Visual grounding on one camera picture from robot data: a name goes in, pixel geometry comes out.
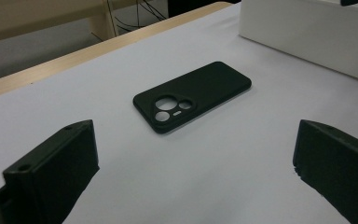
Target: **cable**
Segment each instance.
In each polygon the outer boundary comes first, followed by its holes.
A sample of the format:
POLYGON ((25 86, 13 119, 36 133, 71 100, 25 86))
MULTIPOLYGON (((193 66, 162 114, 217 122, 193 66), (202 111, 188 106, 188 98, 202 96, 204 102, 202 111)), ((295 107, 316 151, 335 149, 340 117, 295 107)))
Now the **cable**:
POLYGON ((132 30, 126 29, 126 28, 124 28, 124 27, 122 27, 122 26, 120 26, 120 25, 118 25, 117 27, 120 28, 120 29, 123 29, 123 30, 125 30, 125 31, 127 31, 127 32, 132 32, 132 30))
POLYGON ((148 2, 146 2, 144 0, 144 2, 147 4, 148 7, 152 7, 164 20, 166 20, 167 18, 165 18, 157 9, 155 9, 152 5, 150 5, 148 2))
POLYGON ((115 29, 115 22, 113 21, 113 16, 112 16, 112 9, 110 8, 110 1, 107 1, 107 7, 109 8, 109 15, 110 15, 110 20, 112 21, 112 28, 113 28, 113 32, 115 33, 115 36, 117 36, 117 32, 115 29))
POLYGON ((147 9, 146 7, 144 7, 144 5, 142 5, 142 3, 139 4, 141 7, 143 7, 146 11, 148 11, 150 14, 154 15, 159 21, 162 21, 163 19, 161 17, 159 17, 158 15, 156 15, 156 13, 154 13, 154 11, 150 8, 147 9))
POLYGON ((138 0, 136 0, 136 18, 138 20, 138 27, 139 25, 139 4, 138 4, 138 0))
POLYGON ((125 26, 129 26, 129 27, 133 27, 133 28, 144 28, 144 26, 134 26, 134 25, 128 25, 127 23, 124 23, 123 21, 119 20, 118 17, 115 17, 115 19, 120 22, 121 24, 125 25, 125 26))

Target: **phone case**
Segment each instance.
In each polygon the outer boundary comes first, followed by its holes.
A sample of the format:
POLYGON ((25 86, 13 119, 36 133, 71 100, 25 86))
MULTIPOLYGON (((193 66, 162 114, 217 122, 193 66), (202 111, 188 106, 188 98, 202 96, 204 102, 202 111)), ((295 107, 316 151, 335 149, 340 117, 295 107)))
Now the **phone case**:
POLYGON ((137 94, 133 104, 156 133, 167 133, 251 86, 251 79, 215 62, 137 94))

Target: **wooden table edge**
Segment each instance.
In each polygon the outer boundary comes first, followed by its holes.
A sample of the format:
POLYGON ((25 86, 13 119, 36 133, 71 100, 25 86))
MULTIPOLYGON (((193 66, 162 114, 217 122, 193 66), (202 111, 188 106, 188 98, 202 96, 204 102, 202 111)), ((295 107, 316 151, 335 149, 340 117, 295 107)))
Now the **wooden table edge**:
POLYGON ((85 63, 113 50, 123 48, 132 43, 136 43, 141 39, 148 38, 151 35, 159 34, 231 5, 232 4, 227 2, 213 3, 206 7, 201 7, 189 11, 185 14, 169 18, 165 21, 160 21, 131 33, 120 35, 100 44, 78 50, 49 62, 41 63, 37 66, 25 69, 10 76, 2 77, 0 78, 0 94, 16 90, 29 84, 33 84, 38 80, 53 76, 63 70, 69 69, 81 63, 85 63))

